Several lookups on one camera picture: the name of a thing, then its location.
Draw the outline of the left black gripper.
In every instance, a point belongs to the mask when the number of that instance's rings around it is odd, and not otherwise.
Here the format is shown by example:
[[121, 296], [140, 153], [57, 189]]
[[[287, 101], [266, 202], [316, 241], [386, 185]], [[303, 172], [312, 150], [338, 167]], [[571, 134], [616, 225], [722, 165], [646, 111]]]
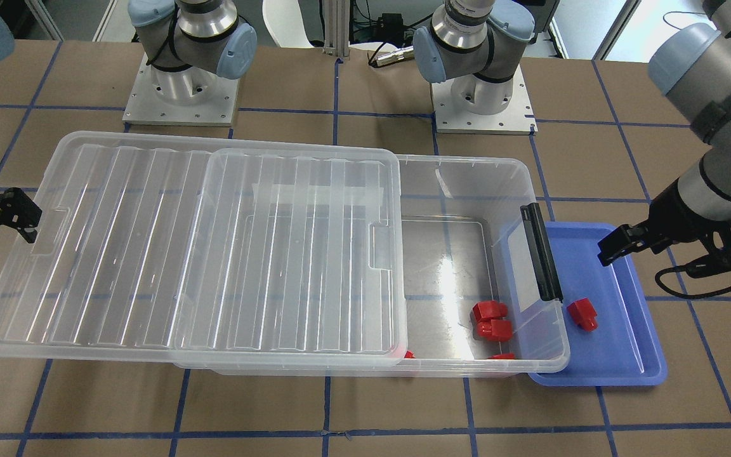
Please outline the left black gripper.
[[705, 255], [656, 272], [656, 280], [677, 272], [693, 279], [731, 272], [731, 194], [717, 188], [710, 178], [675, 180], [652, 201], [647, 220], [620, 225], [602, 238], [597, 243], [597, 258], [607, 267], [648, 247], [657, 253], [689, 242], [700, 242]]

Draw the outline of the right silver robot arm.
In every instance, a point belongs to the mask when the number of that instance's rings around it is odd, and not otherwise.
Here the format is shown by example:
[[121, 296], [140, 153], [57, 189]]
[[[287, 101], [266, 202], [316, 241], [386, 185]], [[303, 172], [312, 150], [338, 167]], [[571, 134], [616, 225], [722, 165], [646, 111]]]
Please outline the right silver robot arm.
[[[131, 1], [131, 26], [145, 61], [124, 110], [132, 125], [229, 126], [240, 78], [256, 53], [256, 31], [232, 1]], [[0, 226], [37, 240], [43, 216], [20, 188], [0, 193]]]

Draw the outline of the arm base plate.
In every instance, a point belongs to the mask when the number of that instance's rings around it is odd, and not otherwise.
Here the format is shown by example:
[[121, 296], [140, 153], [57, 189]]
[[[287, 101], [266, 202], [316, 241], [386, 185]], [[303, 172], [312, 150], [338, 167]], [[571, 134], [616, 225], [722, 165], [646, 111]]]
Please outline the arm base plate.
[[163, 72], [143, 55], [122, 121], [136, 125], [232, 127], [240, 81], [206, 70]]
[[430, 85], [436, 129], [450, 134], [530, 135], [539, 132], [522, 68], [490, 83], [473, 75]]

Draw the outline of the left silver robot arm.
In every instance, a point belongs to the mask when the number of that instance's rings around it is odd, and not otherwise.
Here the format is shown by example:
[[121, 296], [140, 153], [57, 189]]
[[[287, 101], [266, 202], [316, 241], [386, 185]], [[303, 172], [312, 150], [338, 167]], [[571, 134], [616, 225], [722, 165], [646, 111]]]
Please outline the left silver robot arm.
[[[653, 199], [645, 221], [598, 243], [605, 266], [644, 249], [701, 242], [706, 254], [683, 267], [688, 275], [731, 272], [731, 1], [702, 8], [708, 22], [661, 44], [648, 76], [710, 150]], [[531, 13], [516, 2], [446, 1], [415, 30], [412, 45], [430, 83], [466, 76], [490, 86], [511, 80], [533, 32]]]

